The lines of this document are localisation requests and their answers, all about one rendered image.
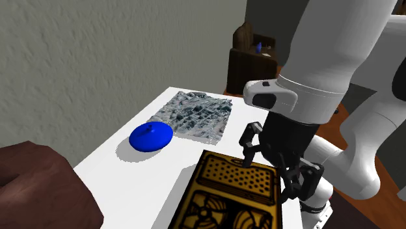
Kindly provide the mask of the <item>grey rough textured mat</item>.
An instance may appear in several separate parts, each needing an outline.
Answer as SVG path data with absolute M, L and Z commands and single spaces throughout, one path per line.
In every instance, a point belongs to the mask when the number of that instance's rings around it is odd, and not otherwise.
M 168 124 L 179 137 L 215 143 L 221 140 L 231 112 L 229 99 L 179 91 L 148 121 Z

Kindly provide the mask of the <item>yellow black patterned box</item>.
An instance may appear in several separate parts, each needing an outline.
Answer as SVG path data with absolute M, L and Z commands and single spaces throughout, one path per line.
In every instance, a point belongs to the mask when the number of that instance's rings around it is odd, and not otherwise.
M 278 170 L 204 150 L 168 229 L 282 229 Z

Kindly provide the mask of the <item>blue round lid with knob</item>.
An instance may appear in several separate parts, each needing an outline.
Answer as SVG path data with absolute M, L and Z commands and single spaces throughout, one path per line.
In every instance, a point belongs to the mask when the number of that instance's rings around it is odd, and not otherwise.
M 135 128 L 129 136 L 129 144 L 139 152 L 155 152 L 172 140 L 172 128 L 163 122 L 147 122 Z

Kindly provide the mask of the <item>dark wooden cabinet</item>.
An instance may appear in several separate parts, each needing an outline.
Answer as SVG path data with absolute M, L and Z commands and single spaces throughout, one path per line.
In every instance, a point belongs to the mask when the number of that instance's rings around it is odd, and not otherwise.
M 244 22 L 233 33 L 229 52 L 226 92 L 242 94 L 248 81 L 274 79 L 278 72 L 276 40 L 255 34 Z

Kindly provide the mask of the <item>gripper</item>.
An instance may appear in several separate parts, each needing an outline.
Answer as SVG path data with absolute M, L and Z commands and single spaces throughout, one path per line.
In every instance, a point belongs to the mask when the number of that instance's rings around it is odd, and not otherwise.
M 270 164 L 279 167 L 280 177 L 284 181 L 278 203 L 295 198 L 308 200 L 315 193 L 324 172 L 323 165 L 303 158 L 318 129 L 319 124 L 305 124 L 269 112 L 263 128 L 259 122 L 248 123 L 239 140 L 244 155 L 242 167 L 250 167 L 255 154 L 262 152 Z M 260 144 L 252 144 L 255 135 L 259 135 Z

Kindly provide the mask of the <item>brown sofa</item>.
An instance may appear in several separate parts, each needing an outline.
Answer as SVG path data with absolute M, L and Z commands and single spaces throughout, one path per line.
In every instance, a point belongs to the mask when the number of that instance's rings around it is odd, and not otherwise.
M 103 214 L 69 162 L 30 141 L 0 148 L 0 229 L 101 229 Z

